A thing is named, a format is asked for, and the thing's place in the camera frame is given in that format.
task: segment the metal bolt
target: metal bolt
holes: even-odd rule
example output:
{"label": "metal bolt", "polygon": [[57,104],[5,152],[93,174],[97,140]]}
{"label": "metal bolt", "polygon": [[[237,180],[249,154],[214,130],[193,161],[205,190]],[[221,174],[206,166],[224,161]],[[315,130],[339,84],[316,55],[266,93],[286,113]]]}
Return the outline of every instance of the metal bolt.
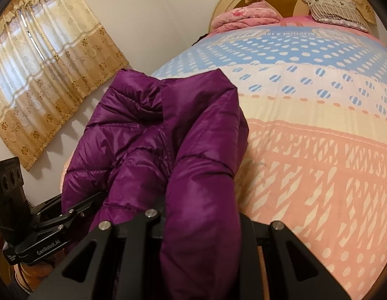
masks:
{"label": "metal bolt", "polygon": [[146,215],[148,218],[153,218],[153,217],[155,217],[157,214],[158,214],[158,212],[157,212],[156,209],[148,209],[148,210],[146,210],[146,212],[145,212],[145,215]]}
{"label": "metal bolt", "polygon": [[282,230],[285,228],[285,225],[281,221],[274,221],[272,226],[274,230]]}
{"label": "metal bolt", "polygon": [[110,227],[111,227],[111,222],[109,222],[109,221],[102,221],[101,223],[99,223],[100,230],[105,231],[105,230],[110,229]]}

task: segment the folded pink quilt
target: folded pink quilt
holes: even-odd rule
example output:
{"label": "folded pink quilt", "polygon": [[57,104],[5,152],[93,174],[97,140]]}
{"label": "folded pink quilt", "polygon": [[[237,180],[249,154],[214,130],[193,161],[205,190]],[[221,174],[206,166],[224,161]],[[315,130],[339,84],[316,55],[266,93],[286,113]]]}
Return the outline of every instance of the folded pink quilt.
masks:
{"label": "folded pink quilt", "polygon": [[279,23],[280,17],[266,1],[236,8],[216,17],[211,23],[214,29],[208,37],[231,30]]}

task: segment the jacket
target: jacket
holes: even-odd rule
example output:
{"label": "jacket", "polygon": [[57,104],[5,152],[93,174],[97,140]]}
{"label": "jacket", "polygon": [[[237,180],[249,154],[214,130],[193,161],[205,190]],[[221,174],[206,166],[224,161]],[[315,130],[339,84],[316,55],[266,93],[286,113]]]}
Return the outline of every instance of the jacket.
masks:
{"label": "jacket", "polygon": [[131,220],[165,195],[160,260],[173,299],[224,299],[241,247],[234,175],[248,126],[221,70],[163,81],[121,70],[65,175],[64,213],[108,192],[91,229]]}

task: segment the bed sheet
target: bed sheet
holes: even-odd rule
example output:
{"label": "bed sheet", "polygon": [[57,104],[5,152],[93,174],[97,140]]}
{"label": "bed sheet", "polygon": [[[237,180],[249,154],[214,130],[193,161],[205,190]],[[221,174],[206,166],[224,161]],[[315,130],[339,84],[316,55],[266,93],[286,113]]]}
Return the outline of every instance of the bed sheet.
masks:
{"label": "bed sheet", "polygon": [[250,128],[240,210],[285,222],[362,299],[387,262],[387,49],[303,17],[204,39],[153,76],[216,68]]}

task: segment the white wall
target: white wall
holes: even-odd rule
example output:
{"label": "white wall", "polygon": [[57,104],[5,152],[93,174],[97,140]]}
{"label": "white wall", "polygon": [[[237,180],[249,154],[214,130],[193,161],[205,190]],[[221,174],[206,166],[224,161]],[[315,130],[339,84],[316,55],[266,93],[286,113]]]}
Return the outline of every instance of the white wall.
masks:
{"label": "white wall", "polygon": [[[86,0],[131,65],[151,74],[207,32],[219,0]],[[387,45],[382,24],[376,29]],[[59,193],[61,172],[83,134],[107,83],[89,96],[64,125],[31,171],[23,170],[33,204]],[[12,157],[0,139],[0,160]]]}

